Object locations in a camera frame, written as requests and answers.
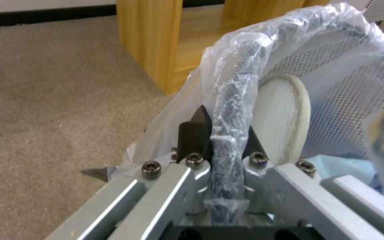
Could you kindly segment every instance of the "beige carpet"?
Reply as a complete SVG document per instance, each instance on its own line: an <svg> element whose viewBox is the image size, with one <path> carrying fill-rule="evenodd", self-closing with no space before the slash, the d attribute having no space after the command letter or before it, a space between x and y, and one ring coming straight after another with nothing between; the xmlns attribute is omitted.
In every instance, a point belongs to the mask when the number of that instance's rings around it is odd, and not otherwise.
<svg viewBox="0 0 384 240"><path fill-rule="evenodd" d="M0 27L0 239L43 239L168 102L116 18Z"/></svg>

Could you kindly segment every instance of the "wooden cabinet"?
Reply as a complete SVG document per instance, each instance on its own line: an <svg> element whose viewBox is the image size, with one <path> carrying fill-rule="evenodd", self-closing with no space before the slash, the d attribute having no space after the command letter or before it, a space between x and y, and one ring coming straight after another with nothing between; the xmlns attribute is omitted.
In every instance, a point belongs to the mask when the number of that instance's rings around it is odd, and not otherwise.
<svg viewBox="0 0 384 240"><path fill-rule="evenodd" d="M181 0L117 0L119 39L163 92L171 94L199 65L203 50L223 34L281 16L307 1L225 0L224 5L183 9Z"/></svg>

